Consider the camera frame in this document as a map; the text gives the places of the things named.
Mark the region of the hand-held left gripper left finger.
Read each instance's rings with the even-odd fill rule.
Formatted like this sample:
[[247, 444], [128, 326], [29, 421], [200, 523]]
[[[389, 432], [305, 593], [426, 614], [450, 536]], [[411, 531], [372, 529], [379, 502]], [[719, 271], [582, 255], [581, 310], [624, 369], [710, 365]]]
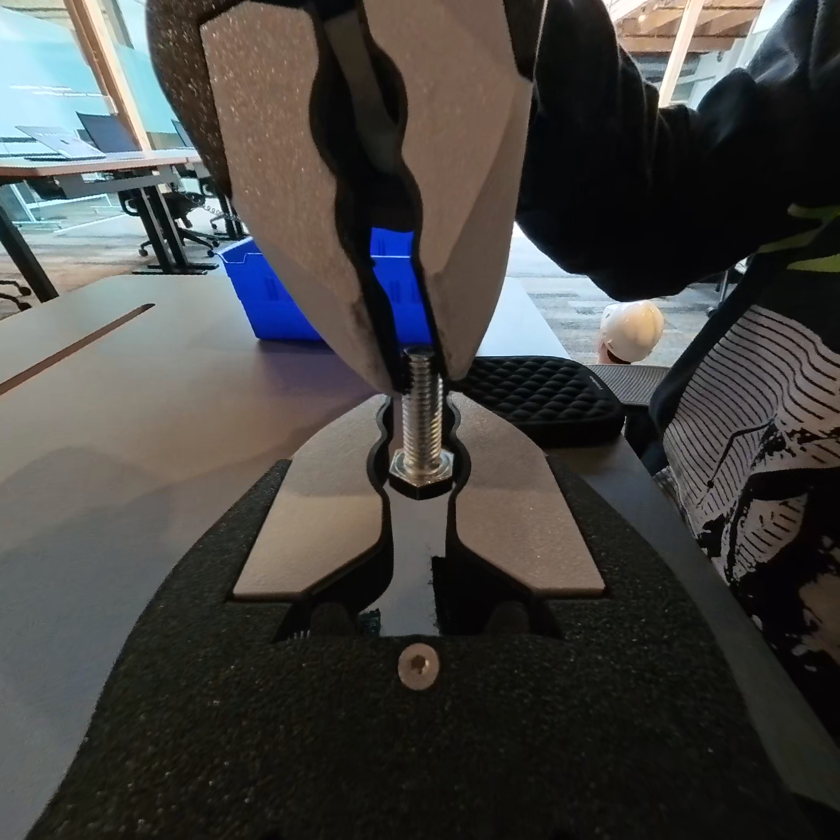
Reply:
[[333, 420], [292, 456], [234, 585], [237, 601], [306, 601], [350, 583], [385, 553], [390, 504], [377, 475], [392, 399], [374, 395]]

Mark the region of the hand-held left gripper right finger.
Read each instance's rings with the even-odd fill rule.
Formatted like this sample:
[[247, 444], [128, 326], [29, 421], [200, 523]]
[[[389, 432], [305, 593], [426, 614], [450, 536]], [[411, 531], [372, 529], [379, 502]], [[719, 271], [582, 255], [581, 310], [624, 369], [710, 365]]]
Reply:
[[541, 447], [466, 395], [448, 403], [464, 470], [449, 499], [447, 555], [537, 598], [603, 595], [602, 575]]

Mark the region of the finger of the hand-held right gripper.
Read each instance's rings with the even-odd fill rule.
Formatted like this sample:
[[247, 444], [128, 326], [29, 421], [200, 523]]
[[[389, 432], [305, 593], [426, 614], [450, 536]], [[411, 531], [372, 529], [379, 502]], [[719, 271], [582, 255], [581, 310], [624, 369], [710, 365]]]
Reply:
[[532, 102], [533, 2], [374, 1], [364, 11], [402, 77], [423, 288], [445, 375], [461, 380], [506, 274]]
[[238, 212], [321, 339], [376, 391], [398, 394], [391, 308], [371, 259], [340, 229], [343, 184], [313, 133], [322, 51], [312, 16], [236, 5], [201, 33]]

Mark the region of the blue plastic bin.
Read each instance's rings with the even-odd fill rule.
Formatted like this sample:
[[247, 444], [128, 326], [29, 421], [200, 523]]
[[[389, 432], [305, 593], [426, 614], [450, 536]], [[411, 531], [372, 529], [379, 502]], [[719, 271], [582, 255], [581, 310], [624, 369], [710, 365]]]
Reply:
[[[411, 261], [413, 238], [412, 232], [383, 227], [371, 230], [374, 274], [392, 304], [402, 345], [432, 342]], [[252, 238], [226, 247], [218, 257], [259, 340], [322, 341]]]

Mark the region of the silver hex bolt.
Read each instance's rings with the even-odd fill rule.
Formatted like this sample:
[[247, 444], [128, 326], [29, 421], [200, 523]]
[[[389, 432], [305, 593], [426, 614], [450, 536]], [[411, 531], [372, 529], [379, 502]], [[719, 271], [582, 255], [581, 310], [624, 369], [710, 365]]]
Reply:
[[402, 397], [402, 446], [389, 468], [392, 487], [416, 501], [448, 493], [455, 457], [443, 443], [444, 384], [435, 353], [415, 345], [404, 353], [409, 389]]

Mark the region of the person's right forearm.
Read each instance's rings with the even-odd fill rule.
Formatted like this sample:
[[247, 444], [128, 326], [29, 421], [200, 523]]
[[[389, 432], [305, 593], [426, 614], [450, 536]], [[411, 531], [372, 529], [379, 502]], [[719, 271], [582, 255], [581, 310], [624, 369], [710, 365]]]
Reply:
[[644, 244], [657, 98], [602, 2], [547, 2], [517, 222], [553, 263], [619, 301], [679, 286]]

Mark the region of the dark blue open laptop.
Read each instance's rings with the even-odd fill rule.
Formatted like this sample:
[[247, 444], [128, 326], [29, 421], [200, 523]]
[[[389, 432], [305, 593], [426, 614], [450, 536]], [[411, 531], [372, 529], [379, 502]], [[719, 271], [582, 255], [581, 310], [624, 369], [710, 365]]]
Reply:
[[142, 151], [138, 141], [116, 115], [77, 112], [81, 126], [91, 144], [105, 154]]

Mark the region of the wooden top office desk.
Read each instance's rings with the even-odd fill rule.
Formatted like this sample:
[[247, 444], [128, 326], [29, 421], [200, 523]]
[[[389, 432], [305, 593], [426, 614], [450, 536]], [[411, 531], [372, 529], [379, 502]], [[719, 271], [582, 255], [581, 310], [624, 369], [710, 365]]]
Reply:
[[180, 182], [179, 166], [207, 175], [200, 154], [190, 149], [105, 154], [81, 161], [31, 161], [18, 156], [2, 158], [1, 185], [12, 186], [30, 180], [52, 181], [66, 200], [131, 193], [156, 257], [156, 263], [141, 269], [140, 274], [201, 276], [215, 270], [218, 264], [215, 260], [189, 260], [161, 193], [162, 185], [174, 186]]

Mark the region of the black swivel office chair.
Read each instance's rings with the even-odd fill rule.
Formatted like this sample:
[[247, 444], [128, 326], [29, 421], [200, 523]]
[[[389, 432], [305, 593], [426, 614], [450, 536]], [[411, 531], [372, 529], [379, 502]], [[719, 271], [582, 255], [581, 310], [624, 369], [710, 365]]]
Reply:
[[[120, 206], [122, 210], [131, 217], [140, 217], [138, 190], [128, 190], [118, 193]], [[187, 242], [200, 245], [206, 250], [206, 255], [209, 258], [216, 256], [216, 248], [219, 246], [219, 241], [213, 237], [207, 237], [203, 234], [191, 233], [193, 225], [188, 216], [191, 212], [198, 208], [205, 208], [207, 203], [207, 196], [204, 192], [184, 192], [180, 188], [171, 189], [169, 192], [163, 192], [161, 199], [167, 208], [170, 218], [175, 227], [181, 245], [184, 246]]]

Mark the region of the grey open laptop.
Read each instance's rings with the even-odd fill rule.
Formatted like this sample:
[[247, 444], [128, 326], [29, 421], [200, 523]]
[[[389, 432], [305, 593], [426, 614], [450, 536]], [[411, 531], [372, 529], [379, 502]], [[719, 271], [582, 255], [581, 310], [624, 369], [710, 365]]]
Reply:
[[106, 153], [85, 142], [69, 129], [18, 125], [16, 130], [44, 145], [51, 152], [45, 157], [46, 161], [94, 161], [107, 157]]

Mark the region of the white hard hat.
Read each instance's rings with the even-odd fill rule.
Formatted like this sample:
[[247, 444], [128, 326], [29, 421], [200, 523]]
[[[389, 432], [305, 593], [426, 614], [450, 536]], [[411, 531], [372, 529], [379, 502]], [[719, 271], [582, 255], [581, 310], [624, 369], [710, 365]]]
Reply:
[[595, 342], [598, 364], [645, 360], [662, 338], [665, 318], [651, 301], [613, 303], [604, 308]]

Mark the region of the black white printed shirt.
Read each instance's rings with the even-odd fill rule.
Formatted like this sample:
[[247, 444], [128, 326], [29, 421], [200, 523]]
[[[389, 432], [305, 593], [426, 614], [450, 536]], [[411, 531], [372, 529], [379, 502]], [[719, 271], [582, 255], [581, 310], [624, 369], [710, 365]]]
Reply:
[[750, 307], [701, 361], [656, 480], [838, 741], [838, 353]]

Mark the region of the dark jacket with yellow stripe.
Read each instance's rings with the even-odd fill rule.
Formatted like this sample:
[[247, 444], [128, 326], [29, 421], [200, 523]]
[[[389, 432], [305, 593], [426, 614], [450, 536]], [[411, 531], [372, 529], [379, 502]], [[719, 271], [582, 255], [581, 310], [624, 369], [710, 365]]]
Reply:
[[662, 203], [661, 277], [682, 291], [741, 258], [816, 238], [838, 205], [838, 2], [792, 2], [746, 69], [696, 110], [658, 111], [651, 187]]

